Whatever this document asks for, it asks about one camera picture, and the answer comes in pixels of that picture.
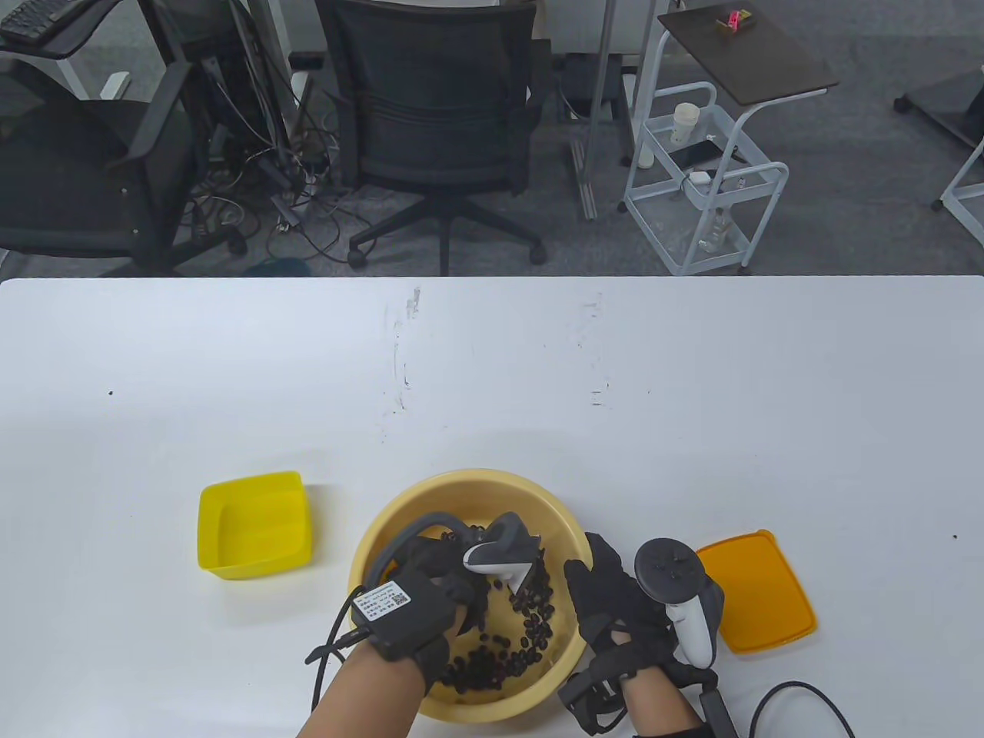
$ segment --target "chair wheel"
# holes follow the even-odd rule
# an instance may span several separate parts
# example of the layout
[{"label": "chair wheel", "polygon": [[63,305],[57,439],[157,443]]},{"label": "chair wheel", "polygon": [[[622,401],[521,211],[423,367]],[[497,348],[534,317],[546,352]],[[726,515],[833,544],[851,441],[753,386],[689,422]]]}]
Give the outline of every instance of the chair wheel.
[{"label": "chair wheel", "polygon": [[358,249],[348,250],[348,265],[352,269],[365,269],[366,255]]},{"label": "chair wheel", "polygon": [[238,230],[229,234],[225,247],[232,256],[246,256],[249,253],[249,244],[246,243],[246,238]]},{"label": "chair wheel", "polygon": [[540,267],[547,263],[547,249],[542,243],[538,243],[529,250],[529,262],[535,267]]}]

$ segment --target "dark tabletop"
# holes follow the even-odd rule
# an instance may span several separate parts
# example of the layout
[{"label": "dark tabletop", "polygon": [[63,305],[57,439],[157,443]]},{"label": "dark tabletop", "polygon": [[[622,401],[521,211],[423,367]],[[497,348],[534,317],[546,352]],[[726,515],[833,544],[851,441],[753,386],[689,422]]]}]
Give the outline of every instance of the dark tabletop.
[{"label": "dark tabletop", "polygon": [[11,43],[0,36],[0,51],[9,51],[25,56],[38,56],[43,59],[64,59],[78,51],[82,44],[89,40],[99,24],[102,23],[102,19],[119,2],[120,0],[97,0],[65,29],[56,33],[41,46]]},{"label": "dark tabletop", "polygon": [[[755,24],[737,33],[719,28],[717,18],[733,10],[751,11]],[[659,20],[739,105],[823,90],[839,82],[827,64],[745,0],[670,13]]]}]

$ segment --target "chair base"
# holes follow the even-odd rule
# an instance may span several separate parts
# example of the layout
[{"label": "chair base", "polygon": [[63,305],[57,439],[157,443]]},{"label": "chair base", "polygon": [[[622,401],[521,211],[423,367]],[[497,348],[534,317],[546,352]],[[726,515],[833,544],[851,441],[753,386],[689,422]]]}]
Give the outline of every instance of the chair base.
[{"label": "chair base", "polygon": [[174,270],[196,256],[226,244],[233,256],[246,256],[248,245],[243,234],[234,225],[224,225],[204,236],[194,237],[183,243],[174,244],[151,259],[134,259],[129,264],[117,267],[103,274],[103,277],[180,277]]},{"label": "chair base", "polygon": [[426,196],[419,203],[415,203],[349,238],[348,265],[353,269],[365,267],[366,255],[359,250],[360,244],[375,241],[381,236],[393,233],[428,217],[435,218],[440,229],[441,277],[448,276],[451,261],[451,221],[456,217],[463,217],[465,220],[495,228],[518,238],[520,241],[525,241],[529,244],[529,262],[531,264],[540,266],[547,261],[547,252],[539,235],[529,228],[524,228],[518,223],[486,210],[465,198]]}]

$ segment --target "bottle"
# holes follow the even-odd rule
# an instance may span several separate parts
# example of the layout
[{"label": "bottle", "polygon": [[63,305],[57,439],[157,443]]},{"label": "bottle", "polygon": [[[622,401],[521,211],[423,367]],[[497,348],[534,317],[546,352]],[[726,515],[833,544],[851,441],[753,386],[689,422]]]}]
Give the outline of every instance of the bottle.
[{"label": "bottle", "polygon": [[715,208],[714,218],[707,228],[704,238],[697,242],[702,251],[716,254],[724,246],[728,230],[731,228],[731,208]]}]

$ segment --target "white cup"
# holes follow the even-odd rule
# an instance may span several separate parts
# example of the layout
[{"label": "white cup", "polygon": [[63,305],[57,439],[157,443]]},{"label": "white cup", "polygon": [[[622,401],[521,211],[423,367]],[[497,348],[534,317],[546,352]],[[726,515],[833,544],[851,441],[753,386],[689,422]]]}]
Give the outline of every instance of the white cup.
[{"label": "white cup", "polygon": [[697,128],[697,122],[701,119],[701,109],[691,102],[681,102],[673,111],[673,133],[670,134],[670,143],[673,146],[684,146],[690,141],[691,134]]}]

